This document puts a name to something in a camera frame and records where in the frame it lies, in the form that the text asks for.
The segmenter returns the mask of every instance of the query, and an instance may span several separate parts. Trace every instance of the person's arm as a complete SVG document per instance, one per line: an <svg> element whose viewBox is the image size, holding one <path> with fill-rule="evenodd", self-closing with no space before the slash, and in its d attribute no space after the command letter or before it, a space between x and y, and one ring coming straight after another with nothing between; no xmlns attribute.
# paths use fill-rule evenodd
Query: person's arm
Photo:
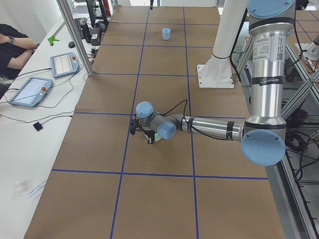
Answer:
<svg viewBox="0 0 319 239"><path fill-rule="evenodd" d="M1 43L10 43L10 38L0 33L0 44ZM38 47L36 42L29 37L15 37L13 41L13 45L19 46L26 50L33 50Z"/></svg>
<svg viewBox="0 0 319 239"><path fill-rule="evenodd" d="M30 59L31 54L32 54L32 50L26 50L25 52L23 52L21 55L19 55L16 58L12 57L7 67L21 70Z"/></svg>

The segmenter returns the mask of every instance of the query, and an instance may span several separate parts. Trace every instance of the metal pole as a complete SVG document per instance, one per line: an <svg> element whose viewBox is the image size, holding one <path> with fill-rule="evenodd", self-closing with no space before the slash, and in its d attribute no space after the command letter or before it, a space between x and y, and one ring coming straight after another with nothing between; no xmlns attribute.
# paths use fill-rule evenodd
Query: metal pole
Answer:
<svg viewBox="0 0 319 239"><path fill-rule="evenodd" d="M69 30L69 33L74 41L75 47L79 53L79 57L80 57L83 65L86 69L86 72L90 76L93 73L93 69L92 69L91 63L87 57L87 54L86 54L86 51L84 49L79 32L75 26L69 5L68 5L66 0L56 0L56 1L59 5L60 11L61 11L62 16L64 18L64 22L65 22L65 24Z"/></svg>

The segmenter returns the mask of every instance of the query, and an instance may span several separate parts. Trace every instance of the green object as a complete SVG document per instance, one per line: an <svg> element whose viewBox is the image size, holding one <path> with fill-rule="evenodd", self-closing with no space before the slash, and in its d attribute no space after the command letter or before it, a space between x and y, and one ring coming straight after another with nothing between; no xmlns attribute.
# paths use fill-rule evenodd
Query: green object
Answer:
<svg viewBox="0 0 319 239"><path fill-rule="evenodd" d="M50 42L50 46L53 46L53 41L60 41L58 39L55 38L55 36L51 36L50 38L48 38L48 41Z"/></svg>

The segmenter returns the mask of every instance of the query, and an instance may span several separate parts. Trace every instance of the brown paper mat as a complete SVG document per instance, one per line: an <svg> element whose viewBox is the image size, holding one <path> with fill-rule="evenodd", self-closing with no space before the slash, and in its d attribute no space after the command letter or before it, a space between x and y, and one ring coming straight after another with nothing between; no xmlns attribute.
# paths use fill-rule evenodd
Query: brown paper mat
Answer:
<svg viewBox="0 0 319 239"><path fill-rule="evenodd" d="M187 115L247 117L240 84L198 86L217 8L117 7L112 21L25 238L284 238L265 169L238 142L177 132L148 145L128 134L141 101L164 113L189 99Z"/></svg>

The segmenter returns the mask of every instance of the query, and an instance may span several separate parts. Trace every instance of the person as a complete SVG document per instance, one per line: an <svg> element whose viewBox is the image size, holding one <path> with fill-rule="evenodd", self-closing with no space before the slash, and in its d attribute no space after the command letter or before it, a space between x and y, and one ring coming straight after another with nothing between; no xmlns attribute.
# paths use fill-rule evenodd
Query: person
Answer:
<svg viewBox="0 0 319 239"><path fill-rule="evenodd" d="M34 40L13 27L0 24L0 73L9 79L18 76L37 48Z"/></svg>

